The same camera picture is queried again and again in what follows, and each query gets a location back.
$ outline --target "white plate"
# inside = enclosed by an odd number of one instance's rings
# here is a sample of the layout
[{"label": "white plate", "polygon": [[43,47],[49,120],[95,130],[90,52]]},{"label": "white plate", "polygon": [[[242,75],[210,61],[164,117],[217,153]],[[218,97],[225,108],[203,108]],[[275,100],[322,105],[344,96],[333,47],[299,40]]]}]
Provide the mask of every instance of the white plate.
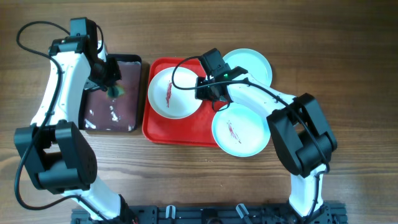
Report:
[{"label": "white plate", "polygon": [[251,49],[236,49],[223,57],[231,68],[240,66],[246,69],[253,77],[266,86],[271,85],[272,69],[267,59]]},{"label": "white plate", "polygon": [[231,103],[228,109],[217,112],[211,132],[222,150],[238,157],[249,157],[261,152],[271,136],[266,120],[237,103]]},{"label": "white plate", "polygon": [[[179,90],[173,86],[173,70],[174,67],[166,68],[155,75],[149,84],[148,100],[156,113],[165,118],[186,118],[199,108],[201,100],[195,99],[195,90]],[[197,77],[193,71],[179,67],[174,82],[180,87],[193,87]]]}]

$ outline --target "black metal base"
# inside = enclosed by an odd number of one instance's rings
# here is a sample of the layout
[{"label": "black metal base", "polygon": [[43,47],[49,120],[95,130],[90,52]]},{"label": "black metal base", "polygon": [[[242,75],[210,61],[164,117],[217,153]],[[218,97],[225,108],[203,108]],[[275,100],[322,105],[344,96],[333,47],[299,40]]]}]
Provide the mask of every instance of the black metal base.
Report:
[{"label": "black metal base", "polygon": [[[247,206],[253,224],[299,224],[299,220],[288,203],[264,206]],[[173,207],[130,206],[138,216],[137,224],[245,224],[235,207]],[[325,202],[319,216],[310,224],[347,224],[345,205]],[[71,224],[98,223],[90,219],[85,210],[73,210]]]}]

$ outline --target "wooden tabletop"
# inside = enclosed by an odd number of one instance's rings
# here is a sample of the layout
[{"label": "wooden tabletop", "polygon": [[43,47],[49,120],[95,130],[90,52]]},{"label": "wooden tabletop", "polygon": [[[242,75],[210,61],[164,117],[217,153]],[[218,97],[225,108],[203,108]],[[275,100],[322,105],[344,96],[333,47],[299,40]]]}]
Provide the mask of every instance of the wooden tabletop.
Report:
[{"label": "wooden tabletop", "polygon": [[[79,1],[0,4],[0,223],[68,223],[74,202],[45,211],[20,207],[13,183],[20,157],[16,128],[36,114],[50,63],[16,44],[31,21],[69,29],[86,16],[102,27],[110,53],[189,57],[217,47],[262,53],[271,87],[316,97],[338,141],[325,200],[345,203],[350,223],[398,223],[398,5],[363,1]],[[28,28],[22,43],[46,52],[62,31]],[[160,145],[141,128],[131,134],[85,133],[98,175],[130,205],[259,205],[286,202],[290,174],[272,141],[258,155],[237,158],[221,149]],[[59,196],[38,191],[27,173],[21,192],[31,205]]]}]

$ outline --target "black cable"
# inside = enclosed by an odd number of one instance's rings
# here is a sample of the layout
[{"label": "black cable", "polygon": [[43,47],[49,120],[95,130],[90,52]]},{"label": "black cable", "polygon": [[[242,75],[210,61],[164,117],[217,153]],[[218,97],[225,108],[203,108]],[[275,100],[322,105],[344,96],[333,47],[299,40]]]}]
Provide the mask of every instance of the black cable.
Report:
[{"label": "black cable", "polygon": [[314,178],[317,179],[317,184],[315,185],[315,198],[314,198],[314,200],[313,200],[313,203],[312,203],[310,212],[309,212],[308,215],[305,217],[305,221],[304,221],[305,223],[308,223],[308,222],[311,220],[312,215],[313,215],[313,212],[314,212],[314,210],[315,210],[315,207],[317,206],[317,203],[318,203],[320,176],[321,176],[322,174],[327,174],[327,173],[329,173],[329,171],[330,171],[329,162],[327,161],[327,159],[326,159],[324,153],[322,152],[322,150],[321,150],[321,148],[320,148],[320,146],[319,146],[317,140],[315,139],[314,135],[310,132],[310,129],[309,129],[308,126],[305,124],[305,122],[302,120],[302,118],[300,117],[300,115],[297,114],[297,113],[290,107],[289,104],[287,104],[287,103],[286,103],[284,100],[282,100],[279,96],[273,94],[271,91],[265,89],[264,87],[262,87],[262,86],[260,86],[260,85],[257,85],[257,84],[255,84],[255,83],[250,82],[247,78],[245,78],[244,80],[223,81],[223,82],[210,83],[210,84],[207,84],[207,85],[195,86],[195,87],[188,87],[188,88],[182,88],[182,87],[177,86],[177,85],[174,83],[174,73],[175,73],[175,71],[178,69],[178,67],[181,66],[181,64],[185,63],[185,62],[188,61],[188,60],[195,59],[195,58],[200,58],[200,57],[201,57],[201,56],[192,56],[192,57],[189,57],[189,58],[186,58],[186,59],[182,60],[180,63],[177,64],[177,66],[174,68],[173,73],[172,73],[172,83],[173,83],[173,86],[174,86],[175,88],[177,88],[177,89],[179,89],[179,90],[197,90],[197,89],[199,89],[199,88],[205,88],[205,87],[210,87],[210,86],[213,86],[213,85],[222,85],[222,84],[225,84],[225,85],[230,85],[230,84],[246,84],[246,85],[254,86],[254,87],[256,87],[256,88],[258,88],[258,89],[260,89],[260,90],[266,92],[268,95],[272,96],[272,97],[273,97],[275,100],[277,100],[278,102],[282,103],[282,104],[283,104],[283,105],[296,117],[297,121],[304,127],[304,130],[305,130],[305,131],[308,133],[308,135],[310,136],[310,139],[311,139],[312,142],[314,143],[314,145],[315,145],[315,147],[316,147],[316,149],[317,149],[319,155],[321,156],[321,162],[324,163],[324,164],[326,165],[326,170],[317,172],[317,173],[315,174],[315,176],[314,176]]},{"label": "black cable", "polygon": [[97,28],[99,29],[99,32],[101,33],[101,46],[97,50],[97,54],[98,54],[102,51],[102,48],[104,47],[104,34],[102,33],[102,29],[99,25],[97,25]]},{"label": "black cable", "polygon": [[77,199],[78,201],[81,201],[84,205],[86,205],[91,211],[93,211],[94,213],[96,213],[96,214],[97,214],[100,218],[102,218],[106,223],[109,223],[108,220],[107,220],[102,214],[100,214],[99,211],[96,211],[96,210],[95,210],[87,201],[85,201],[80,195],[69,195],[69,196],[63,197],[63,198],[61,198],[61,199],[58,199],[58,200],[56,200],[56,201],[54,201],[54,202],[52,202],[52,203],[50,203],[50,204],[48,204],[48,205],[43,205],[43,206],[39,206],[39,207],[34,207],[34,206],[30,206],[30,205],[26,204],[26,203],[23,201],[22,197],[21,197],[21,193],[20,193],[20,190],[19,190],[19,182],[20,182],[20,179],[21,179],[22,168],[23,168],[23,166],[25,165],[25,162],[26,162],[26,160],[27,160],[27,157],[28,157],[30,151],[32,150],[34,144],[35,144],[36,141],[38,140],[41,131],[43,130],[43,128],[45,127],[45,125],[46,125],[47,122],[49,121],[51,115],[53,114],[53,111],[52,111],[52,110],[53,110],[54,104],[56,103],[57,96],[58,96],[58,94],[59,94],[59,90],[60,90],[60,87],[61,87],[61,80],[62,80],[62,68],[61,68],[60,64],[59,64],[54,58],[52,58],[52,57],[50,57],[49,55],[46,55],[46,54],[44,54],[44,53],[42,53],[42,52],[38,52],[38,51],[36,51],[36,50],[32,50],[32,49],[30,49],[30,48],[28,48],[28,47],[25,47],[25,46],[23,46],[23,45],[21,44],[21,42],[19,41],[19,37],[21,36],[22,31],[24,31],[24,29],[26,29],[27,27],[32,26],[32,25],[34,25],[34,24],[48,24],[48,25],[52,25],[52,26],[58,27],[59,29],[65,31],[68,35],[70,35],[69,31],[67,31],[65,28],[63,28],[63,27],[61,27],[61,26],[59,26],[59,25],[57,25],[57,24],[54,24],[54,23],[52,23],[52,22],[47,22],[47,21],[35,21],[35,22],[30,22],[30,23],[24,25],[23,27],[21,27],[21,29],[20,29],[20,30],[18,31],[18,33],[17,33],[17,44],[18,44],[18,46],[19,46],[20,48],[22,48],[22,49],[24,49],[24,50],[26,50],[26,51],[28,51],[28,52],[30,52],[30,53],[43,56],[43,57],[45,57],[45,58],[51,60],[51,61],[55,64],[55,66],[57,67],[58,80],[57,80],[57,85],[55,86],[55,90],[54,90],[53,97],[52,97],[51,102],[50,102],[50,104],[49,104],[49,109],[47,110],[47,112],[46,112],[46,114],[45,114],[44,120],[43,120],[42,124],[40,125],[40,127],[38,128],[38,130],[36,131],[36,133],[34,134],[34,137],[32,138],[32,141],[30,142],[28,148],[26,149],[24,155],[23,155],[22,158],[21,158],[21,161],[19,162],[19,165],[18,165],[18,168],[17,168],[17,173],[16,173],[16,176],[15,176],[15,181],[14,181],[14,191],[15,191],[16,199],[17,199],[18,203],[19,203],[22,207],[24,207],[24,208],[26,208],[26,209],[28,209],[28,210],[44,210],[44,209],[50,208],[50,207],[52,207],[52,206],[54,206],[54,205],[56,205],[56,204],[58,204],[58,203],[60,203],[60,202],[63,202],[63,201],[65,201],[65,200],[67,200],[67,199],[75,198],[75,199]]}]

